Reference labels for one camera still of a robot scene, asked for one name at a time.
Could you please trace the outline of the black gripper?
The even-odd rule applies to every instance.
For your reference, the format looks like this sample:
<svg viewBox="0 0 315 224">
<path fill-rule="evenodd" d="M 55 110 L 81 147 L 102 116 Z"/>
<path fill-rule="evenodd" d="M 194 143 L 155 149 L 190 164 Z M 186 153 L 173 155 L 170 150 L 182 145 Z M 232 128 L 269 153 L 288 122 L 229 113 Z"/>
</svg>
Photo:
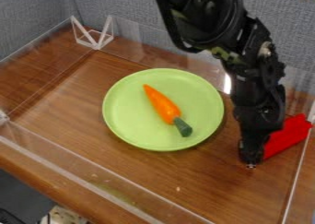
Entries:
<svg viewBox="0 0 315 224">
<path fill-rule="evenodd" d="M 240 158 L 253 169 L 264 161 L 270 134 L 285 120 L 285 63 L 278 58 L 272 33 L 258 18 L 245 17 L 224 47 L 224 67 L 232 77 L 234 115 L 241 124 Z"/>
</svg>

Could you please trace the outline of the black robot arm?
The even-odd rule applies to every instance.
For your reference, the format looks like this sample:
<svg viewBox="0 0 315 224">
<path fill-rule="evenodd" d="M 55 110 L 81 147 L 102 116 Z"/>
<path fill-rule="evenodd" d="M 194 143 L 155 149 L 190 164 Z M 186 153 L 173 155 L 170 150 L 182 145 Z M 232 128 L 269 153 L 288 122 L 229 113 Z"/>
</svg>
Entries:
<svg viewBox="0 0 315 224">
<path fill-rule="evenodd" d="M 270 30 L 245 9 L 244 0 L 157 0 L 170 38 L 189 53 L 205 50 L 232 79 L 230 97 L 240 122 L 242 162 L 264 161 L 266 143 L 284 127 L 286 65 L 278 60 Z"/>
</svg>

